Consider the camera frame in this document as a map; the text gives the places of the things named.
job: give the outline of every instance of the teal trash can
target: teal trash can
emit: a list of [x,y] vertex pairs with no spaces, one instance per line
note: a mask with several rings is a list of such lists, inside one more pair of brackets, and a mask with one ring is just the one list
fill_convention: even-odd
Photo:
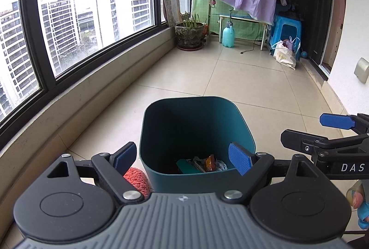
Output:
[[[214,96],[162,99],[145,111],[140,159],[156,192],[217,192],[240,177],[229,161],[231,142],[255,152],[250,130],[234,103]],[[228,170],[173,174],[179,159],[204,159],[211,154]]]

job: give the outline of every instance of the green tablecloth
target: green tablecloth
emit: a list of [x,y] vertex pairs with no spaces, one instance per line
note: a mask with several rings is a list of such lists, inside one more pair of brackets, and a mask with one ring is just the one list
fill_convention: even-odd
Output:
[[[211,9],[210,31],[219,34],[219,14],[229,15],[229,9],[232,7],[226,3],[217,0],[215,8]],[[209,9],[209,0],[192,0],[192,13],[199,14],[200,21],[207,21]],[[237,16],[248,16],[244,11],[233,11]],[[223,21],[222,29],[226,25],[226,20]],[[247,40],[261,40],[263,36],[263,26],[259,23],[252,23],[240,20],[233,21],[235,37]]]

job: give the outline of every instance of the small table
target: small table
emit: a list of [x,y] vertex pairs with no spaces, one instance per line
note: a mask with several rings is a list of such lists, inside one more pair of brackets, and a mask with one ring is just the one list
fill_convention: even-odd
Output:
[[[222,43],[222,38],[223,38],[222,22],[225,18],[229,18],[229,15],[219,15],[219,43]],[[266,25],[267,24],[265,22],[253,19],[251,17],[250,18],[244,18],[244,17],[232,16],[232,19],[261,23],[263,25],[263,39],[261,40],[260,50],[263,50],[264,40],[265,40],[265,32],[266,32]]]

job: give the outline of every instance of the electrical outlet box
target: electrical outlet box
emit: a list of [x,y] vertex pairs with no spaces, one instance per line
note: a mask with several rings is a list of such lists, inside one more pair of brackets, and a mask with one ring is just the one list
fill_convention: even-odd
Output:
[[364,58],[360,58],[356,64],[354,74],[365,84],[369,76],[369,62]]

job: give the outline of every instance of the gray ribbed panel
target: gray ribbed panel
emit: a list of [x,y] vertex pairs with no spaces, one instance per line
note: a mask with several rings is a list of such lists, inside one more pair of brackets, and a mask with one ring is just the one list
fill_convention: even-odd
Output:
[[256,225],[241,205],[214,194],[153,193],[124,207],[104,232],[82,242],[48,245],[25,239],[17,249],[350,249],[341,239],[316,245],[283,241]]

